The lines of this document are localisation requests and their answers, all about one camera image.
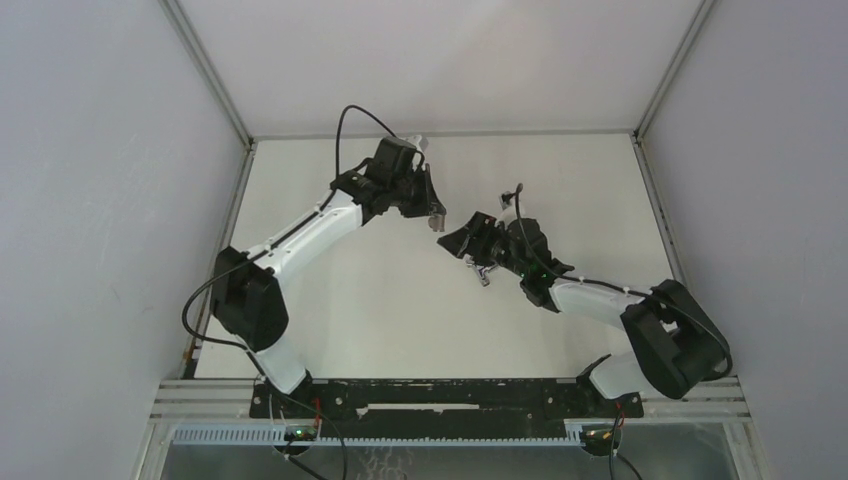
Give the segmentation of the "threaded metal pipe fitting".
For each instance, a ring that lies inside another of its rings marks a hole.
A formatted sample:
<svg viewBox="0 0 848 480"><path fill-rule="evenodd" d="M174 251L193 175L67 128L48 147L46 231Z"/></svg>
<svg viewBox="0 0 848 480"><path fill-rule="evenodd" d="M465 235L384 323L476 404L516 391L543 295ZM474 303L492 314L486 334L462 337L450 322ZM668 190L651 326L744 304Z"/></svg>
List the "threaded metal pipe fitting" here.
<svg viewBox="0 0 848 480"><path fill-rule="evenodd" d="M445 231L445 217L442 214L433 214L428 218L428 226L433 232Z"/></svg>

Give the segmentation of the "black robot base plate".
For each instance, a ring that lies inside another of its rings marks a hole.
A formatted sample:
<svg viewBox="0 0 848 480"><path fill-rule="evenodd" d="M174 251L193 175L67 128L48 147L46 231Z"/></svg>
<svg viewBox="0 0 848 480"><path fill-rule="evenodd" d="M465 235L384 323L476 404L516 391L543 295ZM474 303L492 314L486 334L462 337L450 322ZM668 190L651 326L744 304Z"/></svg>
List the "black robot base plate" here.
<svg viewBox="0 0 848 480"><path fill-rule="evenodd" d="M569 421L609 424L640 419L639 395L603 398L584 379L315 379L283 400L266 383L252 419L323 419L329 438L346 440L553 440Z"/></svg>

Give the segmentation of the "chrome water faucet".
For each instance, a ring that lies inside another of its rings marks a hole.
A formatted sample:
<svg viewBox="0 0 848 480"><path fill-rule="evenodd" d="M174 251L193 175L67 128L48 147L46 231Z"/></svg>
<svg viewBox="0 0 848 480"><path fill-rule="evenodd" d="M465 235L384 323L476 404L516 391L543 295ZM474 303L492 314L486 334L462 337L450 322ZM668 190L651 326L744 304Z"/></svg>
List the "chrome water faucet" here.
<svg viewBox="0 0 848 480"><path fill-rule="evenodd" d="M463 260L482 287L488 287L491 284L490 274L499 268L497 263L481 264L470 255L465 255Z"/></svg>

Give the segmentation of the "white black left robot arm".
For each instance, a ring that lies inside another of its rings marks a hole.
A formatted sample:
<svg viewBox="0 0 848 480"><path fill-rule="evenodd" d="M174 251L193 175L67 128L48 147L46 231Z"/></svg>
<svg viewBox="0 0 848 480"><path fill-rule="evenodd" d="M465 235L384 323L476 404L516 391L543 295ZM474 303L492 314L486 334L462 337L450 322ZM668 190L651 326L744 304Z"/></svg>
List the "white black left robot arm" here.
<svg viewBox="0 0 848 480"><path fill-rule="evenodd" d="M421 135L382 138L372 156L339 174L327 194L290 226L247 250L229 246L218 253L211 314L275 389L274 404L286 415L305 414L313 392L302 383L309 372L285 336L285 284L334 243L392 208L443 231L447 210L436 194L426 148Z"/></svg>

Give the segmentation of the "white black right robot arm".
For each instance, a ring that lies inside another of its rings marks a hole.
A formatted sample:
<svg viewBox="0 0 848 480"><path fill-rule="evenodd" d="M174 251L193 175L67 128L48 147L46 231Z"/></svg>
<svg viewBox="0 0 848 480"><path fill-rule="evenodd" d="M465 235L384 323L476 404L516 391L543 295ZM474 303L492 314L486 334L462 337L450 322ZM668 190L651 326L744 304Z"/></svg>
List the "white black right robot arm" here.
<svg viewBox="0 0 848 480"><path fill-rule="evenodd" d="M589 415L605 415L618 398L648 390L679 400L732 369L726 339L683 284L667 279L641 292L580 277L551 253L534 219L504 221L476 212L437 243L481 276L493 267L515 274L536 307L594 319L626 334L629 352L602 357L582 373L588 381L578 388L578 402Z"/></svg>

